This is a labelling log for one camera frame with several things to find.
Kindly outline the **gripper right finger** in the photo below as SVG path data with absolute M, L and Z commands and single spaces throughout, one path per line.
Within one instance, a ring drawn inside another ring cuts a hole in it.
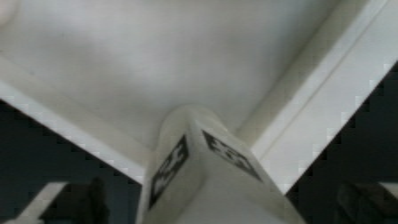
M 398 224 L 398 183 L 342 183 L 333 224 Z

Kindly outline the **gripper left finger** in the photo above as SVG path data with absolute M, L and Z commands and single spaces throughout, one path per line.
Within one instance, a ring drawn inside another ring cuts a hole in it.
M 108 224 L 104 183 L 49 182 L 10 224 Z

